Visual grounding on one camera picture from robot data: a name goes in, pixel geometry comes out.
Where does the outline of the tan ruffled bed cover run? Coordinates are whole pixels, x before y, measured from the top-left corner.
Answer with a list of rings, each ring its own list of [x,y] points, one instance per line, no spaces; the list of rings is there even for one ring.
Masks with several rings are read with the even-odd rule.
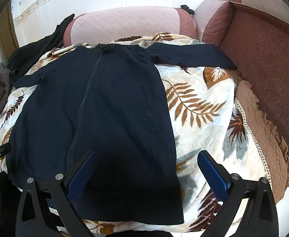
[[[278,134],[277,127],[259,109],[259,100],[248,81],[239,82],[236,89],[236,100],[237,104],[241,106],[242,112],[245,113],[246,125],[251,130],[255,145],[263,160],[274,200],[278,202],[289,187],[288,145],[283,136]]]

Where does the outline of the navy blue zip garment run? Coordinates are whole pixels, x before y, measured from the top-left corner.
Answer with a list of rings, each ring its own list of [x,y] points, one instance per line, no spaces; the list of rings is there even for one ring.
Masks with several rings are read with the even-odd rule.
[[[14,83],[37,87],[9,139],[12,183],[52,179],[91,150],[97,164],[74,202],[81,218],[182,224],[175,139],[157,64],[236,68],[211,44],[76,48]]]

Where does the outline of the pink quilted pillow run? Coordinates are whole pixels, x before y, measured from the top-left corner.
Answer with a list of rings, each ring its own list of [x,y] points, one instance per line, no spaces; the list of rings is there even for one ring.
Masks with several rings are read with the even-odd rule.
[[[196,38],[220,47],[232,22],[234,6],[225,0],[205,0],[193,15]]]
[[[126,7],[82,14],[67,26],[64,46],[110,43],[132,36],[171,33],[196,37],[192,16],[180,8]]]

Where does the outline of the pink quilted pillow left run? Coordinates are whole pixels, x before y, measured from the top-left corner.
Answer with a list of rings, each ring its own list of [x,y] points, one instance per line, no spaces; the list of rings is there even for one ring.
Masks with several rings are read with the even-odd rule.
[[[196,37],[192,16],[180,8],[126,7],[82,14],[67,26],[64,46],[110,43],[132,36],[171,33]]]

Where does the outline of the pink quilted pillow right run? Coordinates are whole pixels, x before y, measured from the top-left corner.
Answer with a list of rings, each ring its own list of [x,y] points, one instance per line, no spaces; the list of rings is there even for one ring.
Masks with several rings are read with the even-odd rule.
[[[220,47],[232,22],[234,6],[225,0],[205,0],[193,15],[196,38]]]

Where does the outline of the leaf print fleece blanket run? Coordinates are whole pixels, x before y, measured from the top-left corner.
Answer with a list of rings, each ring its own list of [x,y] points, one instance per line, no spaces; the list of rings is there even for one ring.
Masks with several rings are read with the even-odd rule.
[[[110,44],[139,45],[148,48],[154,43],[173,45],[202,45],[201,41],[183,35],[157,33],[131,40],[125,38]],[[230,172],[242,178],[258,180],[266,177],[273,192],[271,170],[267,155],[254,136],[262,122],[250,126],[250,116],[256,113],[249,105],[242,105],[248,85],[237,79],[235,71],[220,67],[184,67],[156,65],[164,84],[169,114],[177,151],[176,172],[183,198],[184,223],[173,226],[150,226],[135,222],[88,221],[93,233],[111,234],[125,230],[166,230],[167,232],[198,232],[211,224],[223,202],[217,201],[197,166],[197,154],[207,150],[211,156]],[[8,142],[13,126],[22,112],[26,100],[36,85],[14,90],[8,97],[0,115],[0,145]]]

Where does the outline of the black garment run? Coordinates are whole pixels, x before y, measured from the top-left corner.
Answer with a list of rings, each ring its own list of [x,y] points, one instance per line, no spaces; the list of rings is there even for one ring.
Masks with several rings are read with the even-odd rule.
[[[12,82],[24,76],[43,54],[62,43],[64,32],[74,19],[74,16],[75,14],[71,14],[66,17],[56,26],[55,31],[51,35],[24,45],[11,54],[6,67],[10,70],[9,76]]]

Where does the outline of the small black clip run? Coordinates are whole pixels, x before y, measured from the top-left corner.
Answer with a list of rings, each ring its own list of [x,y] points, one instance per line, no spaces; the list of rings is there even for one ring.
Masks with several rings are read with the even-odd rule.
[[[190,15],[194,15],[195,14],[194,10],[190,9],[187,5],[181,5],[180,8],[185,10]]]

